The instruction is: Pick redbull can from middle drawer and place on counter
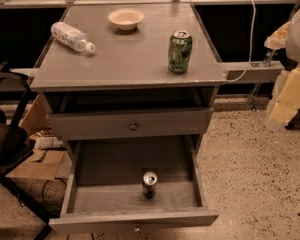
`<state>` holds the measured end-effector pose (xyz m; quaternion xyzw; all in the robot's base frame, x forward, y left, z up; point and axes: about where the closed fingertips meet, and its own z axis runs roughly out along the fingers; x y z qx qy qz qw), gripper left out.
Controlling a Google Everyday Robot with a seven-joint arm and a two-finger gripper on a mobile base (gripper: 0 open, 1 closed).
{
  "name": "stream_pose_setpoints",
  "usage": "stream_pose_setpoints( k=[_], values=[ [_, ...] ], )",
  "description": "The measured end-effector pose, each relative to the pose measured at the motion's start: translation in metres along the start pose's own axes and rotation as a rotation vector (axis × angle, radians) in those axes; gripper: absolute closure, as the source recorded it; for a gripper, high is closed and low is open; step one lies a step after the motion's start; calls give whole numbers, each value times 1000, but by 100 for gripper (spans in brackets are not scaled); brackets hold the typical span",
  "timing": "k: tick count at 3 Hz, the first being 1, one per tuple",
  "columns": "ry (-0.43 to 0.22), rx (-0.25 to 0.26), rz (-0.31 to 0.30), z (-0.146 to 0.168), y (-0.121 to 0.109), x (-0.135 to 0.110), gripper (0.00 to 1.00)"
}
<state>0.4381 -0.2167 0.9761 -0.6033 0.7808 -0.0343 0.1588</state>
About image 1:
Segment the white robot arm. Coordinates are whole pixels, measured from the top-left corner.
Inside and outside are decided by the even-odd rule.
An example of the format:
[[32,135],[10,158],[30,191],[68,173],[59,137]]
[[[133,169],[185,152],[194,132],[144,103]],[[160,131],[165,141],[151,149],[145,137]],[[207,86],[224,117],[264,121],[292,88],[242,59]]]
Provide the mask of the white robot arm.
[[280,129],[287,126],[300,110],[300,9],[266,39],[264,46],[273,50],[285,48],[286,56],[298,63],[289,73],[279,75],[276,85],[281,90],[268,106],[266,125]]

